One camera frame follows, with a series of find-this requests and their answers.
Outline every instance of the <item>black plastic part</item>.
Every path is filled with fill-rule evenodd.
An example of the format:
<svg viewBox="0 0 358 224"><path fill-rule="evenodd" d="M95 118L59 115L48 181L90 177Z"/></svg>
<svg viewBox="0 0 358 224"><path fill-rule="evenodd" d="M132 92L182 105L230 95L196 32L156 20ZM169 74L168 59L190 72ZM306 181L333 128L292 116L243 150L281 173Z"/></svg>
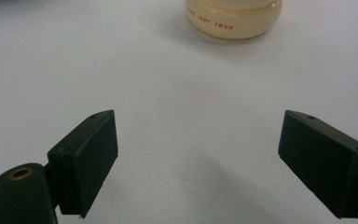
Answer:
<svg viewBox="0 0 358 224"><path fill-rule="evenodd" d="M358 141L313 116L286 111L279 155L336 217L358 217Z"/></svg>
<svg viewBox="0 0 358 224"><path fill-rule="evenodd" d="M48 189L50 192L50 199L52 207L57 207L60 198L62 197L61 177L51 171L51 165L48 163L45 166L46 179L48 180Z"/></svg>
<svg viewBox="0 0 358 224"><path fill-rule="evenodd" d="M88 117L48 152L48 176L59 177L63 214L86 216L116 158L113 110Z"/></svg>
<svg viewBox="0 0 358 224"><path fill-rule="evenodd" d="M0 175L0 224L57 223L42 165L23 164Z"/></svg>

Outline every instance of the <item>brass insert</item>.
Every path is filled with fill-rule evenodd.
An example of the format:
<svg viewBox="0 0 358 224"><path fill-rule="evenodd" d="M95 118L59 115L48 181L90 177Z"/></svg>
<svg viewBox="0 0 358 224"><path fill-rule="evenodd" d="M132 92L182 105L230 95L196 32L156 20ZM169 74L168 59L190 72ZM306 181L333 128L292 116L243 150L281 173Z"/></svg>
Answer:
<svg viewBox="0 0 358 224"><path fill-rule="evenodd" d="M9 180L21 180L28 177L32 173L33 169L30 167L21 167L11 172L8 176Z"/></svg>

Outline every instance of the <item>white table surface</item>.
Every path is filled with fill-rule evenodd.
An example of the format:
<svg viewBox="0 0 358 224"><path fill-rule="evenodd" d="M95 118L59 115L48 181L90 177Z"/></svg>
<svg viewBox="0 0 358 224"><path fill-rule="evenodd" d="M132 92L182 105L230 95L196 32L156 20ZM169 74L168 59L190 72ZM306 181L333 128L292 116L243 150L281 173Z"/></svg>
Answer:
<svg viewBox="0 0 358 224"><path fill-rule="evenodd" d="M70 223L358 223L335 218L277 154L285 109L358 140L358 1L285 0L224 41L182 0L0 0L0 174L115 109L119 157Z"/></svg>

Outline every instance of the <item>jar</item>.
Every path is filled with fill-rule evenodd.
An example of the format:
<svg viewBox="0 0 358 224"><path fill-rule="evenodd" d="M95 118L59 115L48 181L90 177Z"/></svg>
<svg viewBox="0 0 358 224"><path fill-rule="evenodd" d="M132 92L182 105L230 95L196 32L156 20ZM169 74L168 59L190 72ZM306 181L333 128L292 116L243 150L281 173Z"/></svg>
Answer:
<svg viewBox="0 0 358 224"><path fill-rule="evenodd" d="M225 39L244 39L266 32L279 18L282 0L186 0L191 23Z"/></svg>

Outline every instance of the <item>beige jar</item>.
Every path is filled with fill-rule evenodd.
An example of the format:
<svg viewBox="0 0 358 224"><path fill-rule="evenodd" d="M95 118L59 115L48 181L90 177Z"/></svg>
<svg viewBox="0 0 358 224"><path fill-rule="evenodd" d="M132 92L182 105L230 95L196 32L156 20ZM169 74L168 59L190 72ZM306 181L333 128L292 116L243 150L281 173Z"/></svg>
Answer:
<svg viewBox="0 0 358 224"><path fill-rule="evenodd" d="M191 23L225 39L244 39L266 32L279 18L282 0L186 0Z"/></svg>

